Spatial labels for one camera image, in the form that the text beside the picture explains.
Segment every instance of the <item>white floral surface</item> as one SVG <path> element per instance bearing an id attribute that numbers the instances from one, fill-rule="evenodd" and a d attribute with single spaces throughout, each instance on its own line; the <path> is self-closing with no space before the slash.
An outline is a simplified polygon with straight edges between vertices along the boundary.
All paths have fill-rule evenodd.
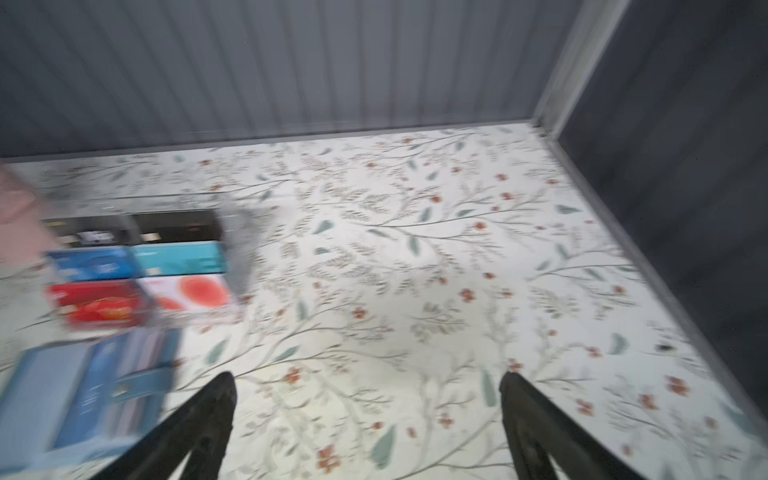
<path id="1" fill-rule="evenodd" d="M 514 478 L 508 369 L 648 478 L 768 476 L 749 420 L 527 126 L 15 169 L 56 198 L 230 192 L 257 220 L 246 322 L 187 329 L 167 397 L 236 376 L 221 478 Z M 38 267 L 5 270 L 7 375 L 68 334 Z"/>

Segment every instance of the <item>gray partition wall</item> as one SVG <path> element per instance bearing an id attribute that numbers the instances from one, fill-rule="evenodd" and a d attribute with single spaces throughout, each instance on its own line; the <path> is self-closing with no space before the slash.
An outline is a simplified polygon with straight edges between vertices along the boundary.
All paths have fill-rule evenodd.
<path id="1" fill-rule="evenodd" d="M 3 0 L 0 156 L 529 118 L 581 0 Z"/>
<path id="2" fill-rule="evenodd" d="M 768 413 L 768 4 L 635 0 L 559 141 Z"/>

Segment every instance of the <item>black card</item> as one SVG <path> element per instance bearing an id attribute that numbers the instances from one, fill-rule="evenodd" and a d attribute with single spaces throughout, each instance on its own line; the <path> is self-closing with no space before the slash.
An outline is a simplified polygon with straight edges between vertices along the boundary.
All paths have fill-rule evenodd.
<path id="1" fill-rule="evenodd" d="M 134 214 L 144 243 L 221 240 L 222 228 L 213 210 L 179 210 Z"/>
<path id="2" fill-rule="evenodd" d="M 136 228 L 122 215 L 46 218 L 43 224 L 64 247 L 104 247 L 139 243 Z"/>

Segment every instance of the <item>pink cloth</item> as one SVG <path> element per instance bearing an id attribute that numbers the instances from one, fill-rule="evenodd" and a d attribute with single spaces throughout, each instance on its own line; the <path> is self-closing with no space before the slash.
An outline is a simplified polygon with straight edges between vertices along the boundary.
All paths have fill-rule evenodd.
<path id="1" fill-rule="evenodd" d="M 23 265 L 57 247 L 40 224 L 42 202 L 6 165 L 0 164 L 0 262 Z"/>

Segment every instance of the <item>open wallet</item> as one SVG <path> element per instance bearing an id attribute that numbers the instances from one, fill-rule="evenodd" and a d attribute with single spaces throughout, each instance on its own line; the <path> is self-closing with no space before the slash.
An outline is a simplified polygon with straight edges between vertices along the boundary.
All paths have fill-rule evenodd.
<path id="1" fill-rule="evenodd" d="M 24 352 L 0 396 L 0 474 L 119 455 L 157 424 L 180 330 Z"/>

